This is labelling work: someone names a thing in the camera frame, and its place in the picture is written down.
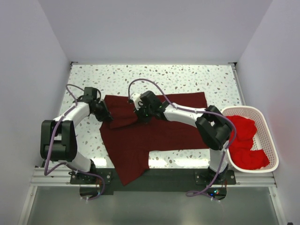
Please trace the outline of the dark red t-shirt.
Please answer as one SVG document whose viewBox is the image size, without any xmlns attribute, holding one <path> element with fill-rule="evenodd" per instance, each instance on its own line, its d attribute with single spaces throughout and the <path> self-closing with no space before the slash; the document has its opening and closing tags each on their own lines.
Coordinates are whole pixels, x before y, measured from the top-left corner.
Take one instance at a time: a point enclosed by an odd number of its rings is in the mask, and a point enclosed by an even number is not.
<svg viewBox="0 0 300 225">
<path fill-rule="evenodd" d="M 144 123 L 134 113 L 127 97 L 106 95 L 112 121 L 104 121 L 100 134 L 122 185 L 149 169 L 149 152 L 205 149 L 198 130 L 179 122 L 151 119 Z"/>
</svg>

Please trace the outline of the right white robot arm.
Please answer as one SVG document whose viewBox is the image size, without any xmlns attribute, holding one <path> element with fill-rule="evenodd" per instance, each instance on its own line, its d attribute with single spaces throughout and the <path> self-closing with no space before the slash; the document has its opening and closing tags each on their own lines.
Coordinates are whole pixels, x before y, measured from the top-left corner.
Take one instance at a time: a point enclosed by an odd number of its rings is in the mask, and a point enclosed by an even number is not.
<svg viewBox="0 0 300 225">
<path fill-rule="evenodd" d="M 220 184 L 225 179 L 228 162 L 225 151 L 236 137 L 236 127 L 215 106 L 192 108 L 172 103 L 169 99 L 161 101 L 152 91 L 129 96 L 134 103 L 135 113 L 142 121 L 152 118 L 179 122 L 197 128 L 200 136 L 210 149 L 209 179 Z"/>
</svg>

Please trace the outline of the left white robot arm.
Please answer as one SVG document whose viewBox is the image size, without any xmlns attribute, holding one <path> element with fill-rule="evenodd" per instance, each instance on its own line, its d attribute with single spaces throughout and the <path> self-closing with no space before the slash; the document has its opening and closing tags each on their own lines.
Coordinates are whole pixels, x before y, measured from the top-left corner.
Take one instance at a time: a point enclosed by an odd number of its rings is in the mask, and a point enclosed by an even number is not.
<svg viewBox="0 0 300 225">
<path fill-rule="evenodd" d="M 75 101 L 62 115 L 42 122 L 40 155 L 45 160 L 45 176 L 60 165 L 65 165 L 81 173 L 80 177 L 85 183 L 96 181 L 94 162 L 79 152 L 75 134 L 76 126 L 90 115 L 94 115 L 99 122 L 113 119 L 104 100 L 91 100 Z"/>
</svg>

